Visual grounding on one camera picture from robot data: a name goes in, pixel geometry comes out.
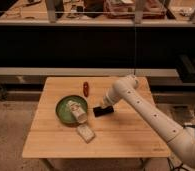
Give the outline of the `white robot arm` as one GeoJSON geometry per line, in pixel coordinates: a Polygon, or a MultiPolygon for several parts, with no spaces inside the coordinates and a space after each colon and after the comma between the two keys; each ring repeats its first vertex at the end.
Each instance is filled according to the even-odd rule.
{"type": "Polygon", "coordinates": [[[139,80],[133,74],[117,79],[104,94],[101,107],[113,106],[123,99],[184,164],[195,169],[195,125],[180,125],[171,119],[136,91],[138,85],[139,80]]]}

